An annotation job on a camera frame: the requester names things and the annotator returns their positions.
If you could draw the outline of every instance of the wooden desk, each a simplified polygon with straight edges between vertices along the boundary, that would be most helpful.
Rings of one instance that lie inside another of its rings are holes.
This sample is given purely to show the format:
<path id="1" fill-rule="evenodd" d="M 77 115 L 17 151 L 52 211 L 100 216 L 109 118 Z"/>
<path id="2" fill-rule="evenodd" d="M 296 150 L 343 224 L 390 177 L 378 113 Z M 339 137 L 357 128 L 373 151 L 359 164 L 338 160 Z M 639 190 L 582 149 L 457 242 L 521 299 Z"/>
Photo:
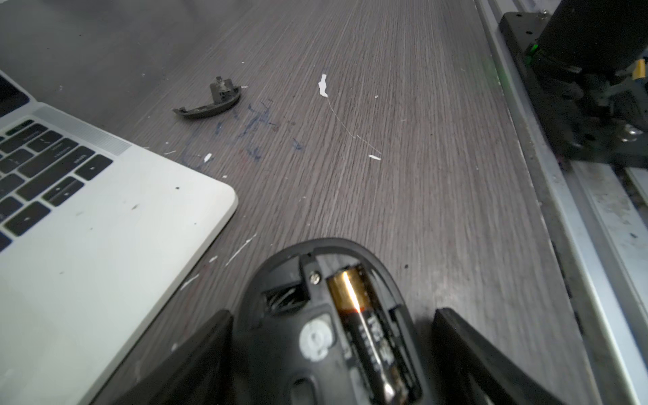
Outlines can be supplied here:
<path id="1" fill-rule="evenodd" d="M 97 403 L 235 309 L 272 253 L 331 236 L 382 259 L 423 334 L 453 307 L 560 398 L 598 401 L 471 0 L 9 0 L 0 27 L 0 67 L 36 98 L 240 198 Z M 235 109 L 171 112 L 216 76 L 245 86 Z"/>

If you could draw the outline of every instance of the aa battery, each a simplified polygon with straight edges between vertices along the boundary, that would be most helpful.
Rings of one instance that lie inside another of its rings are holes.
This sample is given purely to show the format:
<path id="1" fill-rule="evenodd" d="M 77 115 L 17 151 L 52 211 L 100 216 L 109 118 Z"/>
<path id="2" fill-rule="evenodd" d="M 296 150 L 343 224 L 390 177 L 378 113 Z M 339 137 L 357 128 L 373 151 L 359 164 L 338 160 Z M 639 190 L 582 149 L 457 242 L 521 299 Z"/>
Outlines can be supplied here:
<path id="1" fill-rule="evenodd" d="M 349 343 L 355 348 L 373 400 L 380 405 L 403 405 L 408 390 L 379 312 L 371 281 L 360 267 L 348 268 L 327 279 Z"/>

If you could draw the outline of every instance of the white paint speck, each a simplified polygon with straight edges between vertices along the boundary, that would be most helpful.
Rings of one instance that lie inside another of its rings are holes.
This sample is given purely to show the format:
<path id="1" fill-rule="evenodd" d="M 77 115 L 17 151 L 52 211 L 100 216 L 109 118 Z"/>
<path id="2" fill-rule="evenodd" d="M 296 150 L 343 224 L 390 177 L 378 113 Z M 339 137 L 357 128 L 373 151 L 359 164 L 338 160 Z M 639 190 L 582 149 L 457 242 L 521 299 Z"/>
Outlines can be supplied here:
<path id="1" fill-rule="evenodd" d="M 189 280 L 185 281 L 184 284 L 182 284 L 182 287 L 180 287 L 180 291 L 182 291 L 189 283 L 191 283 L 193 280 L 197 279 L 200 274 L 196 274 L 194 277 L 191 277 Z"/>
<path id="2" fill-rule="evenodd" d="M 319 86 L 319 95 L 328 98 L 329 95 L 326 94 L 326 75 L 322 75 L 322 79 L 319 81 L 318 86 Z"/>
<path id="3" fill-rule="evenodd" d="M 245 243 L 243 244 L 243 246 L 241 246 L 241 247 L 236 251 L 236 253 L 234 253 L 234 255 L 233 255 L 232 257 L 229 258 L 229 260 L 227 261 L 227 263 L 225 263 L 225 267 L 227 267 L 227 265 L 228 265 L 228 264 L 229 264 L 229 263 L 230 263 L 230 262 L 231 262 L 231 261 L 232 261 L 232 260 L 233 260 L 233 259 L 234 259 L 234 258 L 235 258 L 235 257 L 236 257 L 236 256 L 237 256 L 237 255 L 242 251 L 242 250 L 243 250 L 243 248 L 245 248 L 245 247 L 248 245 L 248 243 L 250 243 L 250 241 L 252 241 L 252 239 L 254 239 L 255 236 L 257 236 L 256 233 L 255 233 L 254 235 L 252 235 L 252 237 L 251 237 L 250 239 L 247 239 L 247 240 L 245 241 Z"/>

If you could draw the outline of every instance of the screw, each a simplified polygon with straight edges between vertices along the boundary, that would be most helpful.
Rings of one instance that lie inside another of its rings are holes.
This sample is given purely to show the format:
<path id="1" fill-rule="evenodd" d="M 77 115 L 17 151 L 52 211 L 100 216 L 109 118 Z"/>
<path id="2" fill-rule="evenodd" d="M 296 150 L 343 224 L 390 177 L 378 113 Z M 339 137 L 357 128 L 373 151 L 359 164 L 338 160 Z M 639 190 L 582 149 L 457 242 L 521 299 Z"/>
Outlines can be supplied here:
<path id="1" fill-rule="evenodd" d="M 319 284 L 320 280 L 322 280 L 322 277 L 318 272 L 312 272 L 309 279 L 311 284 Z"/>
<path id="2" fill-rule="evenodd" d="M 623 135 L 620 136 L 622 142 L 635 142 L 637 136 L 643 134 L 643 131 L 635 128 L 631 124 L 626 124 L 623 126 Z"/>

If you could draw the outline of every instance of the black plastic fragment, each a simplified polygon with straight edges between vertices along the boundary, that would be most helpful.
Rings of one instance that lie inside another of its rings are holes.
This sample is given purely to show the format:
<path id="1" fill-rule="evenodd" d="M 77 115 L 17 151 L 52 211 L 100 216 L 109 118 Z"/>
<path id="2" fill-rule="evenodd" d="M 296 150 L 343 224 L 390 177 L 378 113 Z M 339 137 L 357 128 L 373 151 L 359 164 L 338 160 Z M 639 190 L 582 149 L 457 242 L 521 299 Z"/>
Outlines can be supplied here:
<path id="1" fill-rule="evenodd" d="M 216 83 L 209 85 L 211 96 L 214 98 L 212 104 L 197 107 L 193 110 L 186 110 L 184 107 L 174 108 L 173 112 L 185 118 L 207 118 L 213 117 L 232 108 L 241 98 L 240 87 L 234 86 L 231 79 L 224 80 L 218 76 Z"/>

